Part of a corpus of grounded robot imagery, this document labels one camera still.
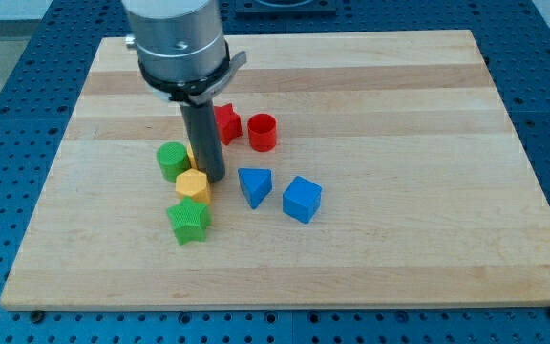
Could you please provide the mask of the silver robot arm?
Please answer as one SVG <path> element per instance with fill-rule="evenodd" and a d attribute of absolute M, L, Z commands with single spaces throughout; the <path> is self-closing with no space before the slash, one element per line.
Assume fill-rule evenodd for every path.
<path fill-rule="evenodd" d="M 225 176 L 213 99 L 247 62 L 231 54 L 217 0 L 122 0 L 145 82 L 176 102 L 198 169 L 211 182 Z"/>

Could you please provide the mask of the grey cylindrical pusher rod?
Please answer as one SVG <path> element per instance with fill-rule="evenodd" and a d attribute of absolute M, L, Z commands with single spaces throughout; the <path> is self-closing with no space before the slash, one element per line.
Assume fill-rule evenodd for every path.
<path fill-rule="evenodd" d="M 180 109 L 197 168 L 207 175 L 208 181 L 221 180 L 225 165 L 213 102 L 181 105 Z"/>

